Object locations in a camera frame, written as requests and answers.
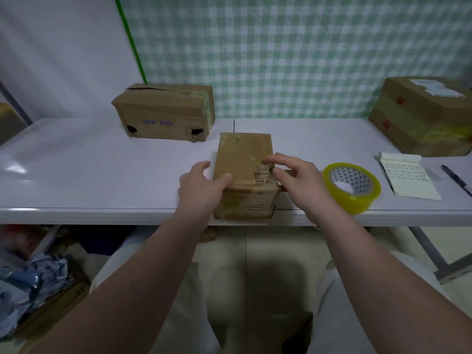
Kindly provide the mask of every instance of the tile floor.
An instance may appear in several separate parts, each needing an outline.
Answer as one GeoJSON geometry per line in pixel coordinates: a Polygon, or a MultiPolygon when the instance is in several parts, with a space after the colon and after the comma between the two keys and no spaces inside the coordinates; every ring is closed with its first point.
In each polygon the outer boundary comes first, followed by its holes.
{"type": "MultiPolygon", "coordinates": [[[[423,228],[449,261],[472,251],[472,228],[423,228]]],[[[371,234],[389,250],[436,268],[406,227],[375,227],[371,234]]],[[[92,280],[106,256],[71,249],[92,280]]],[[[193,257],[207,297],[209,321],[224,354],[281,353],[281,343],[309,317],[316,281],[330,255],[312,227],[220,227],[213,242],[193,257]]],[[[451,300],[472,317],[472,273],[444,285],[451,300]]],[[[21,346],[0,345],[2,353],[21,346]]]]}

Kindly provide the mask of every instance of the green curtain edge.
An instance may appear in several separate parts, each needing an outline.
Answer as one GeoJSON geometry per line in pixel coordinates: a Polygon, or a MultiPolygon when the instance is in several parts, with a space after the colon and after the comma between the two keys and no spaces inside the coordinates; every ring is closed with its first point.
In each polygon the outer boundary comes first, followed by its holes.
{"type": "Polygon", "coordinates": [[[128,21],[126,19],[125,13],[123,12],[123,8],[121,7],[120,0],[115,0],[115,4],[117,5],[118,13],[121,17],[121,21],[123,22],[123,27],[125,28],[126,35],[128,36],[129,45],[133,50],[134,58],[136,59],[136,63],[138,64],[139,73],[141,73],[141,78],[143,82],[147,84],[145,71],[143,69],[143,65],[141,64],[141,60],[139,59],[139,54],[136,49],[136,45],[134,44],[133,35],[131,34],[131,30],[129,29],[128,21]]]}

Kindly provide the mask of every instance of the spiral notepad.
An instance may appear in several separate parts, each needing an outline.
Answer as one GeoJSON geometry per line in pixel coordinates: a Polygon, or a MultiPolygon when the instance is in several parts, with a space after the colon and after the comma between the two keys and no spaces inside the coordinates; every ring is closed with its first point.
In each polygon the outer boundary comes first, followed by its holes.
{"type": "Polygon", "coordinates": [[[380,153],[379,161],[396,196],[442,200],[420,165],[420,155],[380,153]]]}

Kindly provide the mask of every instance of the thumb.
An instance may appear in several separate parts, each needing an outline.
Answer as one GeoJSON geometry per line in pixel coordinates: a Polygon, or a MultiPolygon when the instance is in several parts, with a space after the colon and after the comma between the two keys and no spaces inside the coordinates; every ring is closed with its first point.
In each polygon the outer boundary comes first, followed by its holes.
{"type": "Polygon", "coordinates": [[[233,175],[230,173],[224,174],[221,178],[214,180],[216,188],[223,191],[233,180],[233,175]]]}
{"type": "Polygon", "coordinates": [[[274,177],[277,179],[277,181],[284,185],[286,189],[291,187],[293,184],[294,178],[280,167],[275,167],[272,170],[272,173],[274,174],[274,177]]]}

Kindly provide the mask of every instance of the tape roll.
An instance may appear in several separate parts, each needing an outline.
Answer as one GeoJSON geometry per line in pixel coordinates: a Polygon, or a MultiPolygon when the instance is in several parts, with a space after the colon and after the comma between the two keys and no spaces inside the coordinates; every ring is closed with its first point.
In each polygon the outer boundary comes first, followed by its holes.
{"type": "Polygon", "coordinates": [[[323,179],[331,196],[351,215],[366,211],[381,193],[377,178],[363,167],[354,164],[328,165],[323,171],[323,179]],[[342,190],[335,183],[350,185],[353,192],[342,190]]]}

